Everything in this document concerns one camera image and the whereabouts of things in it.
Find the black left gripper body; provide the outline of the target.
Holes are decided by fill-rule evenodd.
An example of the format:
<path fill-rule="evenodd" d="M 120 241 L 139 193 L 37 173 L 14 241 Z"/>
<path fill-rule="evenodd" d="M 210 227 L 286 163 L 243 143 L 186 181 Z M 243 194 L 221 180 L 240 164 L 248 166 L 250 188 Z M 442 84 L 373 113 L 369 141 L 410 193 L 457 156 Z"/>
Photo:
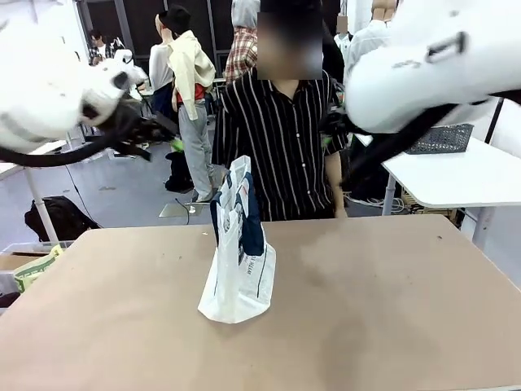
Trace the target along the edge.
<path fill-rule="evenodd" d="M 160 112 L 154 112 L 150 118 L 139 116 L 133 109 L 129 114 L 129 129 L 116 142 L 116 151 L 124 156 L 151 158 L 143 144 L 169 143 L 178 136 L 178 123 Z"/>

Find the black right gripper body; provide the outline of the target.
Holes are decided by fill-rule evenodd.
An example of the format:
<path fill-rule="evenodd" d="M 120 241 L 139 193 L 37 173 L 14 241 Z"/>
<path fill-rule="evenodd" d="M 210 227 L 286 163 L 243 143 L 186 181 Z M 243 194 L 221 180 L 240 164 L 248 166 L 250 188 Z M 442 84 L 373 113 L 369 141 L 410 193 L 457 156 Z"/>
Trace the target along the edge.
<path fill-rule="evenodd" d="M 353 123 L 344 110 L 327 112 L 320 120 L 322 141 L 331 141 L 336 135 L 348 135 L 353 132 Z"/>

